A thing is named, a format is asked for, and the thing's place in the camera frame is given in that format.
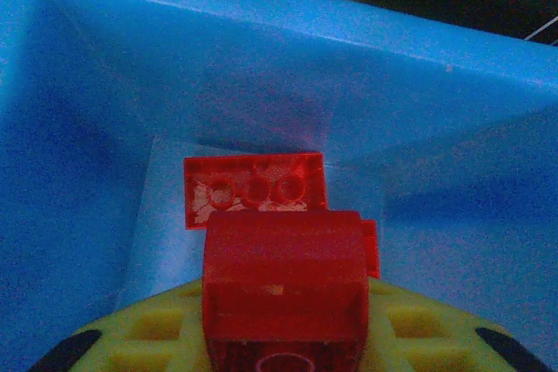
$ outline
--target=blue bin wall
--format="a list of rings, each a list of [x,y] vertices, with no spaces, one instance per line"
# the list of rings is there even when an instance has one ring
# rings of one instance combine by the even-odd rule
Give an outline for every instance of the blue bin wall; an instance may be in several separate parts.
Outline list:
[[[0,50],[6,369],[199,277],[183,157],[299,150],[379,220],[386,280],[558,364],[555,50],[341,0],[27,1]]]

